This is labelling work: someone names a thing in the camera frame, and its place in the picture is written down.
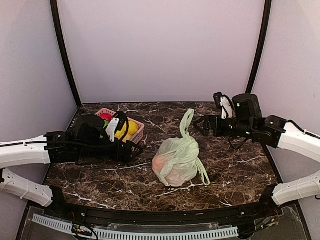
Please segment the orange fruit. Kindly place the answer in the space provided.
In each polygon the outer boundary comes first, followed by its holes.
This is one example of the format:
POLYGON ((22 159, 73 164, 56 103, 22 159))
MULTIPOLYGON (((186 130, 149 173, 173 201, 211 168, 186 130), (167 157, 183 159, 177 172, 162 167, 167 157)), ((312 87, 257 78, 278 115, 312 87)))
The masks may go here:
POLYGON ((167 160, 162 156, 157 156, 152 160, 152 170, 155 174, 160 174, 167 160))

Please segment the light green plastic bag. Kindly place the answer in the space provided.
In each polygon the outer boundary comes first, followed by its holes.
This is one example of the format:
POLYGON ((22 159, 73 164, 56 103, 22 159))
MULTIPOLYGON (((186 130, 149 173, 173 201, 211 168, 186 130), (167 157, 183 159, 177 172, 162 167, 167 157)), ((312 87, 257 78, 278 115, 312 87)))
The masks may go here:
POLYGON ((176 137, 164 140, 155 155, 155 157, 161 156, 167 160, 161 173, 154 173, 166 187, 181 187, 197 175, 200 176, 205 186, 211 184, 208 173, 199 159, 199 144, 189 133, 194 112, 190 108, 184 114, 179 125, 181 138, 176 137))

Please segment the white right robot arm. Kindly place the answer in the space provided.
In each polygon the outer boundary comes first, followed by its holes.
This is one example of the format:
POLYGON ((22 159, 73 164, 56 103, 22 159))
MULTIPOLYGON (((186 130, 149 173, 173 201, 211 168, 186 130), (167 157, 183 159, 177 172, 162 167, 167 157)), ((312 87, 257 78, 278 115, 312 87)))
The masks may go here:
MULTIPOLYGON (((295 152, 316 162, 320 160, 319 135, 302 129, 293 120, 270 115, 263 117, 259 99, 255 94, 243 93, 229 98, 221 92, 213 95, 221 115, 204 115, 194 122, 194 127, 205 137, 228 137, 251 140, 274 149, 295 152)), ((320 194, 320 173, 288 183, 268 186, 255 213, 266 217, 275 206, 320 194)))

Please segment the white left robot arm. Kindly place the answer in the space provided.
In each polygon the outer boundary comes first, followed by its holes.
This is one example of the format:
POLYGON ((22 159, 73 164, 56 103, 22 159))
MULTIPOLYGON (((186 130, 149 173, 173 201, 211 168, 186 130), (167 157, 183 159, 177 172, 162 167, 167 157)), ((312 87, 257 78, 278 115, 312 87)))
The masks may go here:
POLYGON ((40 185, 10 171, 10 167, 30 164, 75 163, 86 160, 112 159, 129 163, 142 153, 138 145, 143 137, 144 124, 118 111, 110 120, 99 115, 78 117, 67 131, 0 144, 0 189, 51 210, 60 218, 71 213, 60 188, 40 185))

